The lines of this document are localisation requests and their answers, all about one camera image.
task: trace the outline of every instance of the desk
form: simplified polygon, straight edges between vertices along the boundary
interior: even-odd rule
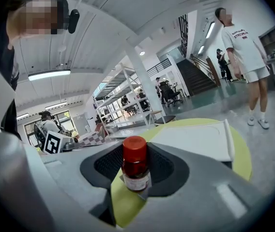
[[[149,142],[164,126],[193,126],[214,122],[217,122],[217,120],[209,118],[182,119],[155,127],[142,133],[140,136],[142,136],[147,142]],[[235,159],[232,169],[234,172],[242,176],[245,180],[249,180],[252,173],[252,164],[249,149],[239,133],[231,126],[230,129],[235,147]],[[145,201],[142,200],[136,193],[133,193],[127,189],[125,184],[119,178],[121,174],[122,171],[120,169],[114,181],[112,182],[111,196],[116,222],[119,226],[125,227],[139,213],[139,211],[144,206]]]

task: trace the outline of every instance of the gray floor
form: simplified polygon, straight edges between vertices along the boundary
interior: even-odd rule
[[[221,79],[221,86],[212,88],[191,98],[182,98],[183,103],[177,102],[175,106],[163,105],[167,115],[175,115],[189,110],[204,107],[216,102],[221,102],[223,99],[229,98],[235,94],[244,93],[247,89],[245,81],[235,81],[233,83],[226,82]]]
[[[266,117],[270,128],[264,130],[257,122],[253,127],[247,125],[249,109],[247,90],[245,86],[243,89],[244,92],[238,92],[220,102],[179,113],[176,119],[202,117],[224,120],[227,118],[229,124],[240,133],[249,147],[253,166],[251,182],[263,194],[268,195],[275,191],[275,91],[269,91]],[[260,113],[259,107],[257,104],[256,117]]]

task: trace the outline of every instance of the ceiling light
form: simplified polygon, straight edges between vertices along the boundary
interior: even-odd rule
[[[202,52],[203,49],[204,49],[204,46],[201,46],[201,48],[200,48],[198,54],[200,54],[200,53]]]
[[[69,75],[71,70],[57,70],[57,71],[48,71],[48,72],[41,72],[36,74],[30,74],[28,76],[30,81],[46,78],[46,77],[53,77],[53,76],[60,76],[60,75]]]
[[[59,104],[55,104],[55,105],[52,105],[52,106],[45,107],[45,109],[48,110],[48,109],[52,109],[54,107],[63,106],[63,105],[66,105],[66,101],[62,102],[62,103],[59,103]]]
[[[208,38],[210,37],[210,35],[211,35],[211,33],[212,33],[212,30],[213,30],[214,26],[215,26],[215,22],[212,22],[212,23],[210,24],[209,30],[208,30],[208,32],[207,32],[207,34],[206,34],[206,37],[205,37],[206,39],[208,39]]]
[[[21,118],[24,118],[24,117],[27,117],[27,116],[29,116],[29,114],[20,115],[20,116],[17,117],[17,120],[19,120]]]
[[[59,47],[58,47],[58,52],[64,52],[66,50],[66,45],[60,45]]]

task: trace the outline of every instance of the red bottle cap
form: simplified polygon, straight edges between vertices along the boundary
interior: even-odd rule
[[[127,137],[123,145],[123,159],[128,162],[137,162],[146,159],[146,141],[140,136]]]

